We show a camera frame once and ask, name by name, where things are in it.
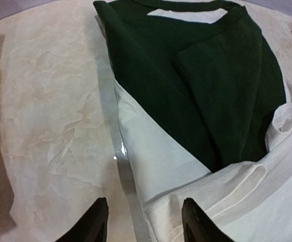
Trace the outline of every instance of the dark green garment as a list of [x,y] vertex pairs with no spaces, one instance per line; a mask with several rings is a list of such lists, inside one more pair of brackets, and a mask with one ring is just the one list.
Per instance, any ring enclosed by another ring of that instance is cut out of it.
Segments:
[[[117,81],[211,171],[266,154],[264,136],[285,103],[282,75],[246,8],[226,1],[94,2]],[[228,11],[213,24],[147,14]]]

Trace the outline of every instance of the beige marble surface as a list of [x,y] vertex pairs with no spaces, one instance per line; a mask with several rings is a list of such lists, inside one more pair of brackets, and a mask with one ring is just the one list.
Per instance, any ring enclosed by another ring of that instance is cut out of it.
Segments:
[[[291,18],[246,5],[292,80]],[[95,16],[59,0],[0,20],[0,242],[53,242],[103,196],[109,242],[149,239]]]

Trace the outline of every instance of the beige object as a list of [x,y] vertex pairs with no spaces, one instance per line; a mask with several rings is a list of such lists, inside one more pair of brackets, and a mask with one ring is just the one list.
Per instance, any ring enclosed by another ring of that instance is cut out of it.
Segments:
[[[292,88],[291,18],[245,5]],[[0,20],[0,242],[53,242],[102,196],[108,242],[148,241],[125,156],[113,159],[113,74],[95,16],[90,0],[59,0]]]

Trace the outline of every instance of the white fabric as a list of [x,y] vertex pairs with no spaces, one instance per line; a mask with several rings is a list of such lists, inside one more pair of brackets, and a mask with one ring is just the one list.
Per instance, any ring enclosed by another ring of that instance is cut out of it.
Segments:
[[[288,101],[275,112],[266,134],[270,153],[261,161],[233,164],[212,175],[205,175],[205,169],[197,161],[202,172],[196,176],[196,159],[174,142],[116,83],[122,135],[153,241],[184,241],[181,208],[186,197],[195,199],[237,242],[292,241],[291,31],[281,22],[282,15],[269,16],[266,21],[261,19],[256,6],[248,5],[247,9],[277,56]],[[212,15],[205,19],[205,15],[185,13],[174,16],[171,11],[151,14],[214,22]]]

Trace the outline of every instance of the white garment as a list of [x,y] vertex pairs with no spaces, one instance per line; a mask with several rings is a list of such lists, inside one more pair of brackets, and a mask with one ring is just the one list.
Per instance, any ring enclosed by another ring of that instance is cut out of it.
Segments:
[[[268,15],[266,21],[258,7],[245,5],[278,59],[286,98],[292,102],[291,20],[289,26],[286,17],[275,13]],[[157,12],[152,15],[174,14]],[[205,22],[202,17],[198,15],[197,21]],[[194,22],[195,18],[185,14],[186,21]],[[153,241],[184,240],[181,208],[186,197],[193,198],[237,242],[292,241],[292,103],[281,106],[274,115],[266,134],[270,151],[266,157],[257,163],[232,164],[206,175],[200,162],[165,133],[118,84],[116,90],[122,135]]]

